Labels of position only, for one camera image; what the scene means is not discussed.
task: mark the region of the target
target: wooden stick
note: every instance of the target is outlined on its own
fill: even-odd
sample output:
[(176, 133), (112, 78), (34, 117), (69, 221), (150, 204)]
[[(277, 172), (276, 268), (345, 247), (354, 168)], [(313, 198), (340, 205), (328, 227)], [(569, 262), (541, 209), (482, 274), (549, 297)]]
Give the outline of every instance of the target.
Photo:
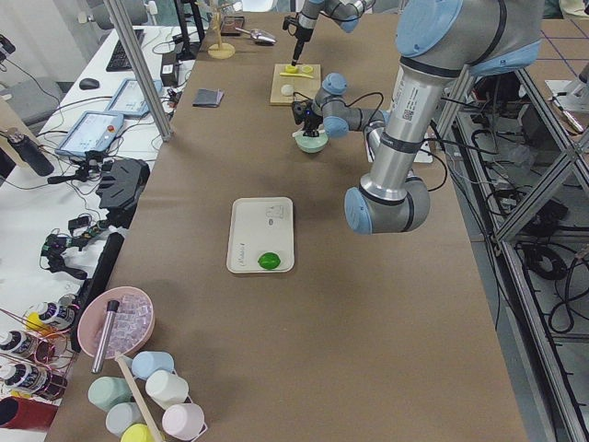
[(142, 396), (139, 387), (137, 387), (135, 379), (133, 379), (133, 374), (131, 373), (131, 370), (129, 369), (129, 367), (125, 363), (125, 360), (122, 357), (122, 353), (115, 352), (114, 360), (117, 361), (117, 364), (119, 364), (119, 367), (121, 368), (122, 375), (127, 381), (127, 385), (129, 385), (129, 388), (131, 389), (131, 393), (135, 398), (135, 402), (137, 402), (137, 406), (139, 407), (141, 415), (145, 419), (145, 423), (149, 428), (149, 432), (151, 433), (152, 438), (155, 442), (164, 442), (162, 434), (160, 433), (159, 428), (157, 428), (156, 421), (154, 421), (154, 417), (149, 412), (144, 397)]

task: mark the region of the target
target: black keyboard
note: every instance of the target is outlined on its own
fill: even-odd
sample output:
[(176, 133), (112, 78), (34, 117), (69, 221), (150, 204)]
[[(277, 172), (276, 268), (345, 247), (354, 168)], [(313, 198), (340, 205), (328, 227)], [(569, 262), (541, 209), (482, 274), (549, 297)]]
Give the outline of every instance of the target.
[[(143, 43), (144, 36), (145, 33), (143, 29), (135, 29), (135, 37), (137, 37), (137, 41), (139, 41), (139, 46)], [(109, 64), (107, 64), (107, 72), (130, 71), (131, 69), (131, 63), (129, 62), (125, 50), (122, 48), (121, 41), (117, 41), (117, 44), (112, 51), (112, 55), (110, 56)]]

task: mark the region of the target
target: black mouse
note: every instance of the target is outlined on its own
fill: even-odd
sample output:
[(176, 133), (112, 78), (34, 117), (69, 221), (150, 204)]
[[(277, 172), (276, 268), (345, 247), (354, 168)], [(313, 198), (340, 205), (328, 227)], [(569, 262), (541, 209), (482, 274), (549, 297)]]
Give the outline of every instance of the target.
[(95, 78), (82, 78), (79, 86), (82, 90), (98, 89), (100, 87), (100, 82)]

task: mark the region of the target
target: bowl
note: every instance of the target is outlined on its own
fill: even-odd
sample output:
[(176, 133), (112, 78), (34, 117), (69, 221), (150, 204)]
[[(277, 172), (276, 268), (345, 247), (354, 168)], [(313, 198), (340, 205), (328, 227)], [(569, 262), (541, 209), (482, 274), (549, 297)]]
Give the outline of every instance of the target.
[(115, 315), (106, 358), (113, 359), (115, 350), (129, 355), (137, 352), (150, 338), (156, 325), (154, 305), (149, 296), (136, 287), (115, 287), (98, 296), (86, 308), (77, 328), (77, 340), (84, 353), (94, 357), (107, 316), (107, 304), (121, 302)]

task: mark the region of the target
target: white desk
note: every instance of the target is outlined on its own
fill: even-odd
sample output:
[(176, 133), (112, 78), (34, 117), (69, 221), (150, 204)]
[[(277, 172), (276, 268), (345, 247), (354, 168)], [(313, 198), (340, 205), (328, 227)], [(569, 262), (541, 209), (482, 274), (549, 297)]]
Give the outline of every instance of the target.
[[(156, 48), (158, 52), (168, 52), (173, 49), (171, 45), (157, 44), (171, 40), (171, 35), (178, 34), (179, 28), (146, 27), (144, 31), (142, 49), (145, 60), (152, 77), (159, 78), (161, 55), (153, 53), (152, 50)], [(108, 73), (105, 70), (117, 39), (116, 31), (113, 31), (67, 93), (62, 106), (82, 99), (112, 96), (124, 78), (133, 77), (133, 71)], [(194, 62), (182, 63), (179, 72), (180, 83), (188, 77), (193, 64)], [(100, 88), (80, 89), (78, 82), (86, 77), (96, 78), (100, 82)], [(66, 107), (61, 112), (56, 112), (47, 121), (43, 131), (67, 131), (84, 111), (103, 111), (108, 102), (107, 99), (90, 100)], [(165, 105), (165, 110), (171, 111), (171, 108)], [(148, 161), (148, 164), (153, 164), (157, 149), (161, 145), (161, 138), (158, 136), (156, 126), (153, 123), (149, 124), (152, 121), (151, 115), (148, 115), (140, 121), (140, 123), (146, 123), (145, 125), (139, 125), (125, 132), (124, 141), (117, 154), (121, 157), (144, 159)], [(124, 127), (135, 123), (137, 120), (126, 120)], [(48, 146), (54, 146), (52, 143), (59, 143), (63, 137), (64, 134), (47, 134), (40, 137), (39, 141)], [(52, 163), (55, 166), (53, 175), (61, 174), (57, 160), (53, 160)], [(75, 168), (67, 170), (64, 164), (61, 167), (68, 175), (75, 170)], [(13, 170), (8, 181), (23, 188), (32, 188), (47, 182), (46, 178), (37, 176), (32, 170), (19, 167)], [(22, 315), (28, 308), (40, 302), (56, 301), (67, 293), (75, 294), (83, 283), (67, 273), (50, 273), (40, 267), (41, 246), (53, 229), (59, 228), (67, 233), (69, 219), (83, 213), (90, 213), (96, 222), (99, 215), (104, 217), (106, 214), (106, 211), (97, 209), (99, 198), (94, 194), (97, 180), (86, 183), (74, 181), (73, 184), (84, 194), (86, 201), (66, 183), (30, 191), (17, 189), (7, 183), (0, 186), (0, 308)], [(92, 241), (83, 252), (67, 251), (64, 255), (66, 263), (85, 270), (88, 277), (91, 277), (106, 242), (106, 236), (105, 233)], [(21, 329), (20, 324), (0, 312), (1, 331)], [(42, 433), (0, 429), (0, 440), (36, 442), (44, 437)]]

